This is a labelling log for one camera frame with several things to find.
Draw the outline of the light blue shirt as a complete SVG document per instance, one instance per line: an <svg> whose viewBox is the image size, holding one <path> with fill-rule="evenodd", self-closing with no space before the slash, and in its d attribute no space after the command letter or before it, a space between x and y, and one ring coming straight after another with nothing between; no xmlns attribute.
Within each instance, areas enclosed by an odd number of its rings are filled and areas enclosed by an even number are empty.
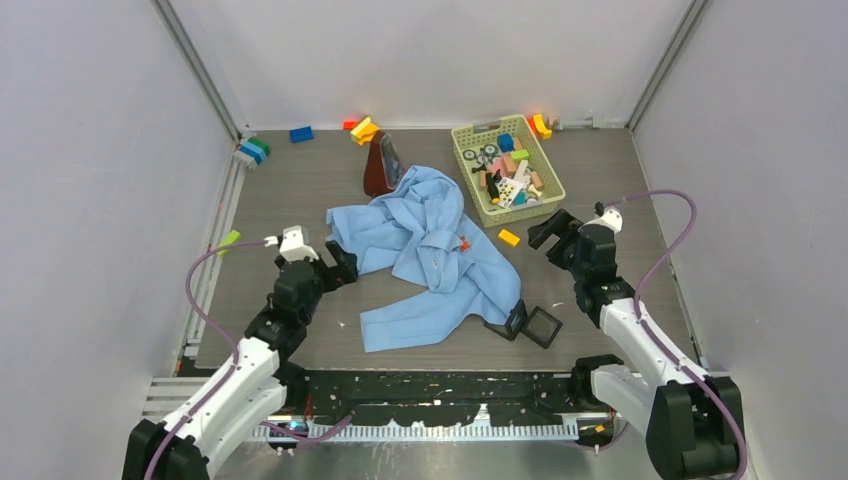
<svg viewBox="0 0 848 480"><path fill-rule="evenodd" d="M426 166L365 205L334 207L330 239L358 259L358 272L390 269L423 292L360 315L366 352L437 344L467 317L503 325L520 299L513 265L464 212L457 183ZM471 248L459 251L460 236Z"/></svg>

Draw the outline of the orange brooch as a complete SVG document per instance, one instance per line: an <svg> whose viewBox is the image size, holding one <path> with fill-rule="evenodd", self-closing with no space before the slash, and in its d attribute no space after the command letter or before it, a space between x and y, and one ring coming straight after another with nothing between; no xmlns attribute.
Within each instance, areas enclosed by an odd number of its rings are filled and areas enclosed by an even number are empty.
<svg viewBox="0 0 848 480"><path fill-rule="evenodd" d="M460 236L459 239L460 239L459 251L462 252L462 253L467 252L471 248L470 242L466 239L465 236Z"/></svg>

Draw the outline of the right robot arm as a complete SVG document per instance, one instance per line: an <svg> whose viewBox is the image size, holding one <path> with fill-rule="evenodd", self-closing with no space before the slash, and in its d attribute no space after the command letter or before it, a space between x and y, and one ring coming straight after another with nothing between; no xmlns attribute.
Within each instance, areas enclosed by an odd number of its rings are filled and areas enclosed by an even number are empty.
<svg viewBox="0 0 848 480"><path fill-rule="evenodd" d="M741 392L730 377L714 376L688 358L619 275L622 225L614 207L589 222L560 209L528 229L533 249L557 239L548 261L572 275L579 309L627 356L578 359L572 400L584 410L605 404L623 415L643 436L663 479L739 479L748 461Z"/></svg>

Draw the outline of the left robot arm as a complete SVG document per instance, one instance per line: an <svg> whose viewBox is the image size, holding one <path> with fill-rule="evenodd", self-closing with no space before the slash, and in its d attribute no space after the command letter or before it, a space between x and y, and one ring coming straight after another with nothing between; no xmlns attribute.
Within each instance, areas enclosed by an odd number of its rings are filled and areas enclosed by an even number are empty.
<svg viewBox="0 0 848 480"><path fill-rule="evenodd" d="M304 370L290 362L322 297L358 279L358 259L336 241L322 256L292 227L260 241L277 251L278 276L266 303L229 358L163 419L130 432L124 479L211 479L248 436L278 410L298 412L307 398Z"/></svg>

